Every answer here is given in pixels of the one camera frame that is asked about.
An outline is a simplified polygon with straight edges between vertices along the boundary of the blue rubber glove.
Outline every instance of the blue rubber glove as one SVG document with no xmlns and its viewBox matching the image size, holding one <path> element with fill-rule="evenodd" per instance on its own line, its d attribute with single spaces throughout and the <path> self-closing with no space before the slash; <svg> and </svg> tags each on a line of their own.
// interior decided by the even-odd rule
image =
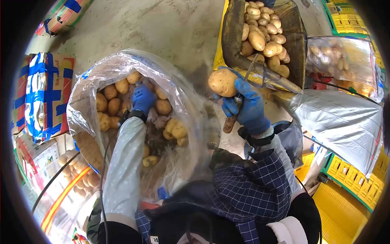
<svg viewBox="0 0 390 244">
<path fill-rule="evenodd" d="M 142 84 L 135 88 L 131 95 L 133 110 L 141 110 L 146 116 L 156 103 L 157 96 L 146 85 Z"/>
<path fill-rule="evenodd" d="M 234 86 L 237 91 L 244 96 L 244 102 L 242 108 L 238 111 L 238 107 L 234 98 L 222 97 L 222 110 L 227 117 L 232 117 L 233 114 L 238 114 L 237 121 L 243 125 L 250 135 L 259 135 L 269 129 L 271 122 L 264 115 L 263 97 L 252 91 L 247 82 L 244 82 L 244 77 L 237 71 L 227 68 L 235 73 L 238 78 L 234 81 Z M 214 93 L 216 100 L 221 96 Z"/>
</svg>

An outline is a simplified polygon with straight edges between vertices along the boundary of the arm sleeve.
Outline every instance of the arm sleeve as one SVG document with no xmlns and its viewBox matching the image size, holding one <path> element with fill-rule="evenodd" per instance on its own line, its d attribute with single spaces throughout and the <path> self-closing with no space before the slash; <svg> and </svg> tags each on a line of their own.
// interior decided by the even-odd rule
<svg viewBox="0 0 390 244">
<path fill-rule="evenodd" d="M 103 190 L 107 221 L 138 230 L 135 212 L 140 199 L 140 165 L 144 155 L 146 126 L 138 117 L 126 120 L 119 130 Z"/>
</svg>

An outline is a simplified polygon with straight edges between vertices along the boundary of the bag of potatoes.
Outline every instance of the bag of potatoes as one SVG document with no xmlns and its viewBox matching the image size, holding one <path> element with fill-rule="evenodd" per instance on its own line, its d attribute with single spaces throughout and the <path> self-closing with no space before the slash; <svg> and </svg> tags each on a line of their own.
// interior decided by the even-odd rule
<svg viewBox="0 0 390 244">
<path fill-rule="evenodd" d="M 138 50 L 111 54 L 76 76 L 67 120 L 81 154 L 101 171 L 106 148 L 105 163 L 110 162 L 117 122 L 126 109 L 131 110 L 130 97 L 138 82 L 159 98 L 149 111 L 140 170 L 141 200 L 156 202 L 161 198 L 158 189 L 172 194 L 207 155 L 204 100 L 174 66 Z"/>
</svg>

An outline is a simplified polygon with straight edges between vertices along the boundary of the wire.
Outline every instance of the wire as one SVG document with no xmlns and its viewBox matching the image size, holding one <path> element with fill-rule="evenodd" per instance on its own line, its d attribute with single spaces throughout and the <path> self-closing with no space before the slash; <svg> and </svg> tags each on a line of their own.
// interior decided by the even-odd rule
<svg viewBox="0 0 390 244">
<path fill-rule="evenodd" d="M 69 163 L 75 159 L 77 157 L 77 155 L 79 155 L 80 152 L 77 152 L 71 159 L 69 159 L 66 164 L 64 164 L 64 166 L 62 168 L 60 168 L 60 170 L 57 171 L 57 173 L 53 176 L 53 178 L 51 178 L 51 180 L 49 181 L 49 183 L 47 183 L 47 185 L 45 186 L 45 188 L 43 188 L 42 192 L 39 194 L 38 198 L 35 200 L 35 203 L 34 203 L 34 206 L 32 206 L 32 210 L 31 210 L 31 213 L 34 214 L 35 212 L 35 209 L 37 208 L 38 206 L 38 203 L 39 201 L 41 200 L 43 194 L 45 194 L 46 190 L 49 188 L 49 186 L 53 183 L 53 181 L 57 178 L 57 176 L 59 176 L 59 174 L 69 165 Z"/>
</svg>

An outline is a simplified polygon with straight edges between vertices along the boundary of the sack of potatoes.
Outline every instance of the sack of potatoes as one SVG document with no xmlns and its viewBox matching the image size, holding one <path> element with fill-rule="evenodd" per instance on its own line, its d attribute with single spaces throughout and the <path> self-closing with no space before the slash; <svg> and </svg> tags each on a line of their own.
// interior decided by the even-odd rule
<svg viewBox="0 0 390 244">
<path fill-rule="evenodd" d="M 250 81 L 273 89 L 301 91 L 305 31 L 296 4 L 289 0 L 233 0 L 229 4 L 222 29 L 225 63 L 245 76 L 258 53 Z"/>
<path fill-rule="evenodd" d="M 109 143 L 108 165 L 120 130 L 117 123 L 126 109 L 132 109 L 131 95 L 138 84 L 146 84 L 157 97 L 146 122 L 141 167 L 142 199 L 156 202 L 158 188 L 163 186 L 167 194 L 172 193 L 173 186 L 188 180 L 206 158 L 204 99 L 176 68 L 143 51 L 114 53 L 76 76 L 67 118 L 77 147 L 92 166 L 97 157 L 90 152 L 98 152 L 103 161 Z"/>
<path fill-rule="evenodd" d="M 309 37 L 306 69 L 337 80 L 376 87 L 368 41 L 348 37 Z"/>
</svg>

